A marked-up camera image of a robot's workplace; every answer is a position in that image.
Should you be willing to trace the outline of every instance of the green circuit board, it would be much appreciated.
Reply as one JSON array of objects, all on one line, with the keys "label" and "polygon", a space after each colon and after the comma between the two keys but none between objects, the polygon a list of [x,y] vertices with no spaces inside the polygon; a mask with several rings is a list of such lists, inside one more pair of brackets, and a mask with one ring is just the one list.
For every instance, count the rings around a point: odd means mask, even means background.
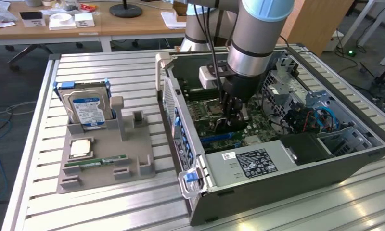
[{"label": "green circuit board", "polygon": [[[216,122],[223,118],[223,109],[217,99],[188,102],[195,127],[200,138],[221,135],[215,132]],[[204,142],[205,153],[225,151],[243,146],[264,143],[277,136],[269,120],[255,100],[248,103],[247,112],[249,120],[245,128],[233,132],[231,138]]]}]

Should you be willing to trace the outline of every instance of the office chair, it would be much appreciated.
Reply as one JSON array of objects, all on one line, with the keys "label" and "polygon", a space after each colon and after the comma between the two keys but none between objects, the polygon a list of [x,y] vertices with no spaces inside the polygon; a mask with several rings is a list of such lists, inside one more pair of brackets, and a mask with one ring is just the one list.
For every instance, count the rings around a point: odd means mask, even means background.
[{"label": "office chair", "polygon": [[[77,48],[83,48],[83,43],[81,42],[76,42],[76,47]],[[45,44],[32,44],[29,45],[12,59],[11,61],[8,61],[8,67],[11,68],[12,71],[19,71],[20,70],[20,66],[15,65],[15,62],[17,62],[29,52],[32,52],[36,48],[41,48],[48,54],[53,54],[53,52],[51,51],[51,49],[47,47]],[[15,51],[15,47],[7,45],[5,49],[8,51]]]}]

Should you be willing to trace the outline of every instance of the robotic arm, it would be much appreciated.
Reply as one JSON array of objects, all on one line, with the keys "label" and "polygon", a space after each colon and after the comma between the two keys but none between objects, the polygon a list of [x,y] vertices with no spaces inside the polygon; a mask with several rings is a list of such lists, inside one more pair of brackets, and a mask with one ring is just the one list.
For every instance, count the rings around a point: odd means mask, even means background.
[{"label": "robotic arm", "polygon": [[[180,0],[200,5],[197,14],[208,13],[201,6],[239,13],[237,24],[227,65],[228,73],[223,85],[223,111],[228,121],[240,113],[243,104],[259,90],[269,58],[280,37],[295,0]],[[185,41],[201,43],[207,50],[205,36],[199,27],[199,18],[189,11]]]}]

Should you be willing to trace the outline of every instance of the motherboard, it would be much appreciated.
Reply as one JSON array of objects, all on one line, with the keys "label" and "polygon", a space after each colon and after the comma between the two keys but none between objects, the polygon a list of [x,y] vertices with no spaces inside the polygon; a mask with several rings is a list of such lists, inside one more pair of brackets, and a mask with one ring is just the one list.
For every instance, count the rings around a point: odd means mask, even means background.
[{"label": "motherboard", "polygon": [[280,134],[256,100],[247,104],[248,120],[243,129],[223,133],[216,129],[224,119],[219,99],[192,101],[187,105],[207,154],[268,142]]}]

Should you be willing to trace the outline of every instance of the black lamp base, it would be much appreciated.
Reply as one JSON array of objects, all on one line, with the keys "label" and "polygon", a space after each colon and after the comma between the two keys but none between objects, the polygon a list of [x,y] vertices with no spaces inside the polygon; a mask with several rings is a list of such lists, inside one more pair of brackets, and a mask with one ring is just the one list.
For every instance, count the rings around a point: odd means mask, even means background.
[{"label": "black lamp base", "polygon": [[143,9],[139,6],[127,5],[127,9],[123,4],[115,5],[109,8],[109,13],[120,18],[135,18],[143,14]]}]

